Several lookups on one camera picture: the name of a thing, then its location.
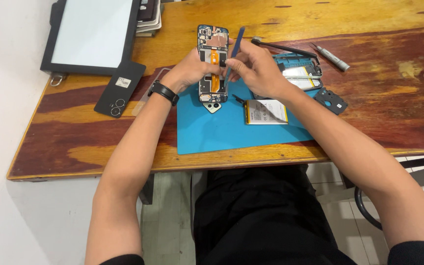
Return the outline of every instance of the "left hand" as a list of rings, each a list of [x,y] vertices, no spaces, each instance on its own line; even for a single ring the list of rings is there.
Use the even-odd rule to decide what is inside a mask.
[[[233,44],[233,39],[228,39],[228,44]],[[197,83],[204,75],[220,75],[222,69],[219,65],[201,62],[197,47],[194,47],[177,65],[171,69],[160,81],[163,85],[178,94],[190,85]]]

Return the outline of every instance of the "orange flex cable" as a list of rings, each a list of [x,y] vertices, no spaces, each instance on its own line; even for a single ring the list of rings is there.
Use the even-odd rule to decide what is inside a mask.
[[[211,50],[211,64],[218,65],[219,64],[219,54],[216,50]],[[211,92],[218,92],[220,89],[220,78],[218,75],[212,74],[212,86]]]

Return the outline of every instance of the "person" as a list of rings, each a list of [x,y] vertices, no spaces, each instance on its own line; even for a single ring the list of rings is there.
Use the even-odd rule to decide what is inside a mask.
[[[287,81],[267,49],[243,40],[226,64],[230,81],[243,78],[254,93],[283,103],[372,200],[391,249],[388,264],[424,264],[424,191],[397,160]],[[161,83],[178,94],[209,73],[224,75],[194,48]],[[93,197],[86,265],[144,264],[136,201],[171,106],[153,93],[112,153]],[[195,205],[197,264],[355,264],[338,250],[305,170],[209,171]]]

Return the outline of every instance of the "wristwatch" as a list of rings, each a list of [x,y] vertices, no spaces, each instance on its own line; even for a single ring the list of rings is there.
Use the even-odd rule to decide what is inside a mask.
[[[153,92],[158,93],[167,98],[169,101],[171,101],[172,106],[176,106],[176,103],[178,103],[178,100],[180,99],[180,97],[176,93],[171,91],[171,89],[167,88],[163,84],[160,84],[159,80],[153,82],[153,85],[150,88],[150,91],[148,92],[148,96],[151,96]]]

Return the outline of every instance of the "wooden desk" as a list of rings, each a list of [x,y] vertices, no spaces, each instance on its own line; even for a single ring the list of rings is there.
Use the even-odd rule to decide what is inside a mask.
[[[155,38],[137,38],[133,60],[146,73],[120,119],[93,111],[107,76],[69,75],[46,86],[11,164],[10,180],[99,176],[130,126],[131,111],[159,67],[180,61],[198,24],[226,27],[310,51],[318,43],[348,63],[321,59],[324,85],[349,107],[341,118],[396,156],[424,154],[424,1],[191,0],[165,4]],[[178,155],[176,110],[160,136],[153,172],[311,163],[328,160],[315,141]]]

